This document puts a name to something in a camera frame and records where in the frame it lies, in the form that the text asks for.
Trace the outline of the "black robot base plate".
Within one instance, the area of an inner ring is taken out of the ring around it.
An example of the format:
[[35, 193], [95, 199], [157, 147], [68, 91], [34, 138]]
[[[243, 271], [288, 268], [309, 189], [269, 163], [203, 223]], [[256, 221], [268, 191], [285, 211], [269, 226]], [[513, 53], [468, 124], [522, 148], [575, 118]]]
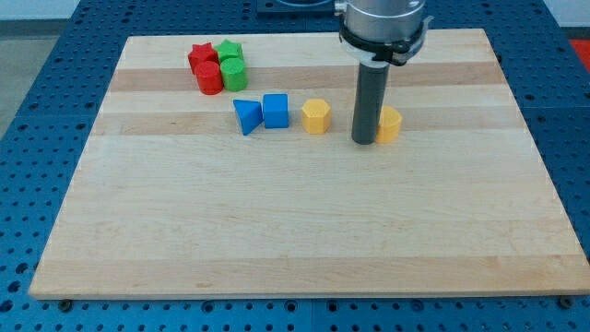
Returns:
[[258, 18], [333, 17], [346, 12], [346, 4], [336, 0], [256, 0]]

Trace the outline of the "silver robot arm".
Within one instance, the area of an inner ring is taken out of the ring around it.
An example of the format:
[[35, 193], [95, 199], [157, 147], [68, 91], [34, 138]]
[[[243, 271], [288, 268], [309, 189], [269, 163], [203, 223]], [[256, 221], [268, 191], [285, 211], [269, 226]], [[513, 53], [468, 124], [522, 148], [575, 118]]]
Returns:
[[362, 65], [405, 65], [422, 48], [432, 16], [425, 0], [336, 0], [342, 47]]

